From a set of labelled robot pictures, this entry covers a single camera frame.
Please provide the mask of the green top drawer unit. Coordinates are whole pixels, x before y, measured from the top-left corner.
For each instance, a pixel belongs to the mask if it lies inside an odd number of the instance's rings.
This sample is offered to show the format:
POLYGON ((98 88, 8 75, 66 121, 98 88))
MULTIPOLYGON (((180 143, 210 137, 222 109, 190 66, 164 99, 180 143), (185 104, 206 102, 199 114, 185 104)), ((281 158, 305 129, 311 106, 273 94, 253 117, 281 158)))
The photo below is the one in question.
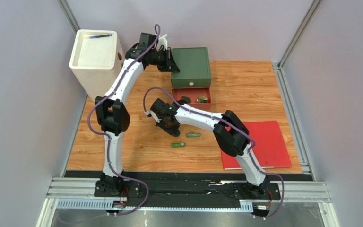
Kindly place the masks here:
POLYGON ((171 74, 172 88, 211 86, 212 74, 207 47, 174 48, 172 55, 180 69, 171 74))

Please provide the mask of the black round ball sponge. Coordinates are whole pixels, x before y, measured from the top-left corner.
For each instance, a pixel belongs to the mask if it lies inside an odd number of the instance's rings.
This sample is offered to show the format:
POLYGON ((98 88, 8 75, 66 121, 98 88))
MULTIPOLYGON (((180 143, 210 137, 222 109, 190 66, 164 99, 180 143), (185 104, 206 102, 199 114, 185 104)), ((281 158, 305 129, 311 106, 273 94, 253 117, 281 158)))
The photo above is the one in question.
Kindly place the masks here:
POLYGON ((189 98, 189 97, 187 97, 187 96, 182 96, 182 98, 181 98, 185 103, 187 103, 187 104, 189 104, 189 103, 191 103, 191 99, 189 98))

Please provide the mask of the red drawer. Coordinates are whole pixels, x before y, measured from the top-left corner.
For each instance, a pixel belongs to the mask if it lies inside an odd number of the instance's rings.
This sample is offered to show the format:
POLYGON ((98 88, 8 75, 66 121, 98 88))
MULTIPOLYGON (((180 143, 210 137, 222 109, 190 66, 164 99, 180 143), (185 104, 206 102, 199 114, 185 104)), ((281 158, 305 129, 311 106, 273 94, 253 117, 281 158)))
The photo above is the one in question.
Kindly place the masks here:
POLYGON ((191 107, 210 111, 212 107, 211 93, 209 87, 199 87, 199 88, 173 88, 172 89, 173 97, 176 100, 181 100, 182 97, 187 97, 190 99, 189 105, 191 107), (199 103, 199 97, 204 96, 207 98, 206 103, 199 103))

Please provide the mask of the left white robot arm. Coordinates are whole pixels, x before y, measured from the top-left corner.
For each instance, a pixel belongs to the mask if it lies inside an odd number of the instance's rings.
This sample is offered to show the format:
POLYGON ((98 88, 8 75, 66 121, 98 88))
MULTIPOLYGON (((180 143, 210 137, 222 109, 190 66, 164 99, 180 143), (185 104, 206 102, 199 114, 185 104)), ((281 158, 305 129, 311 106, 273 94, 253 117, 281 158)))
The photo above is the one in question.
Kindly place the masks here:
POLYGON ((100 181, 119 186, 123 172, 121 153, 125 131, 130 124, 126 109, 128 96, 139 76, 148 65, 157 66, 161 72, 179 72, 166 41, 134 44, 125 54, 123 67, 103 97, 95 99, 98 124, 105 139, 105 165, 100 181))

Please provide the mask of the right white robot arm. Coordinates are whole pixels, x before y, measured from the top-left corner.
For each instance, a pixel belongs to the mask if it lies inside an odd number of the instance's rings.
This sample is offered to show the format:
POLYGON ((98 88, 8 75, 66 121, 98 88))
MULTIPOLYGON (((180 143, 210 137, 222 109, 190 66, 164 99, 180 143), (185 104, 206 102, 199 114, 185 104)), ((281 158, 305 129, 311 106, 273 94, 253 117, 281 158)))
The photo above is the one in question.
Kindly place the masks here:
POLYGON ((259 191, 268 189, 270 180, 253 152, 256 142, 234 112, 213 113, 194 108, 183 101, 169 104, 157 99, 149 110, 145 110, 145 114, 153 117, 158 127, 174 137, 180 135, 179 127, 182 124, 212 132, 220 149, 237 160, 247 182, 259 191))

